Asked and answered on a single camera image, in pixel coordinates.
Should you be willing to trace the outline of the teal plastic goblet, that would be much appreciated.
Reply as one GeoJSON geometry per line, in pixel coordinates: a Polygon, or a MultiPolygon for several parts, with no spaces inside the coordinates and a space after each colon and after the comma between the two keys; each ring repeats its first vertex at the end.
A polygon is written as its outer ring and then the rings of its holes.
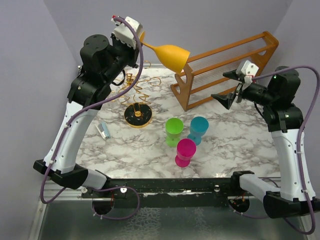
{"type": "Polygon", "coordinates": [[[207,132],[208,128],[208,120],[202,116],[196,116],[190,122],[190,133],[187,138],[192,140],[195,145],[198,146],[202,142],[202,136],[207,132]]]}

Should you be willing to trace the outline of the orange plastic goblet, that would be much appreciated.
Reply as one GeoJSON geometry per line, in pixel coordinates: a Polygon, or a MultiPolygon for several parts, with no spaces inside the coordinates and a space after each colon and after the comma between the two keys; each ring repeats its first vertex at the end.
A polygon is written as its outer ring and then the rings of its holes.
{"type": "Polygon", "coordinates": [[[180,74],[187,63],[190,52],[176,45],[153,46],[145,42],[145,31],[142,32],[140,42],[154,51],[158,60],[169,70],[180,74]]]}

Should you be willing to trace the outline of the green plastic goblet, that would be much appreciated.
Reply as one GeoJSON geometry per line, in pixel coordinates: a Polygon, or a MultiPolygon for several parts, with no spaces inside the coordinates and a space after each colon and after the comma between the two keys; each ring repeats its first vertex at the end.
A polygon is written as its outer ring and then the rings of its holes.
{"type": "Polygon", "coordinates": [[[181,119],[173,117],[165,123],[166,139],[169,147],[176,147],[184,130],[184,123],[181,119]]]}

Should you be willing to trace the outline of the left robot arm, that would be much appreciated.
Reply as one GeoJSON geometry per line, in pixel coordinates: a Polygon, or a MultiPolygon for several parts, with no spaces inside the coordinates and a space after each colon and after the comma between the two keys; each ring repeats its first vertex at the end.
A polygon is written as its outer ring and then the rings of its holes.
{"type": "Polygon", "coordinates": [[[111,190],[110,178],[76,163],[85,133],[102,105],[111,101],[111,84],[115,78],[136,61],[144,61],[142,45],[137,34],[133,45],[114,34],[111,40],[101,34],[89,36],[80,50],[82,69],[73,80],[67,95],[65,117],[51,150],[44,159],[36,160],[33,169],[50,177],[56,184],[69,189],[92,188],[97,196],[106,197],[111,190]]]}

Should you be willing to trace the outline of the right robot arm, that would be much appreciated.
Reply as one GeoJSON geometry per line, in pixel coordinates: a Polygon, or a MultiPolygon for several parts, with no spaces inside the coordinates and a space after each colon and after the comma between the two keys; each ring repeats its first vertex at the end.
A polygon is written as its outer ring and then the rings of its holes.
{"type": "Polygon", "coordinates": [[[238,81],[234,92],[213,95],[226,109],[234,101],[248,100],[263,107],[262,118],[267,124],[279,160],[281,184],[271,185],[252,171],[236,171],[231,176],[229,189],[240,196],[245,192],[259,199],[269,218],[288,218],[310,215],[320,210],[320,200],[309,179],[304,153],[304,129],[316,103],[320,86],[317,85],[306,115],[293,103],[301,84],[297,67],[280,66],[262,77],[252,74],[253,63],[224,72],[226,78],[238,81]],[[270,77],[268,86],[257,80],[270,77]]]}

